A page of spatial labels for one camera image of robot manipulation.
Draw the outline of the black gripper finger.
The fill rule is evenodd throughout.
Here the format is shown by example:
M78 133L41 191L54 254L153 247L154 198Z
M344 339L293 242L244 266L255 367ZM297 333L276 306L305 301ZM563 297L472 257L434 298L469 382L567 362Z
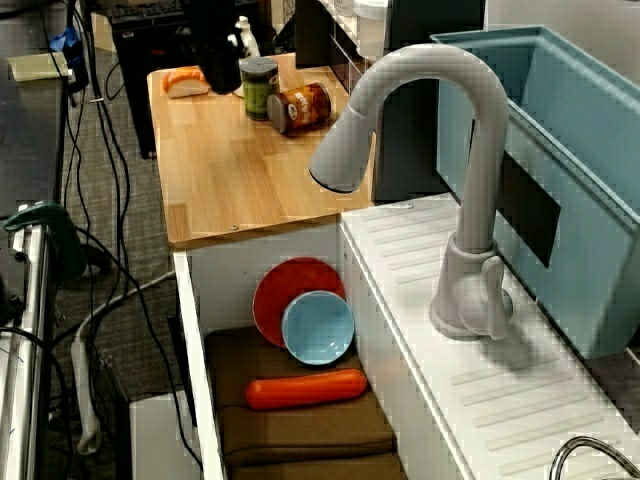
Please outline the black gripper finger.
M217 94L229 94L242 85L237 56L206 56L202 71L211 89Z

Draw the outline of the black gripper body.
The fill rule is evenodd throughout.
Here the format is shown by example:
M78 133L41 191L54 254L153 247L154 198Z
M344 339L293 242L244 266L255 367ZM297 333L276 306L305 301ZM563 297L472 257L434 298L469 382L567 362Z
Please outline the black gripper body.
M216 28L207 25L204 28L191 27L195 53L201 57L206 55L233 56L244 58L245 44L241 38L241 30L236 26Z

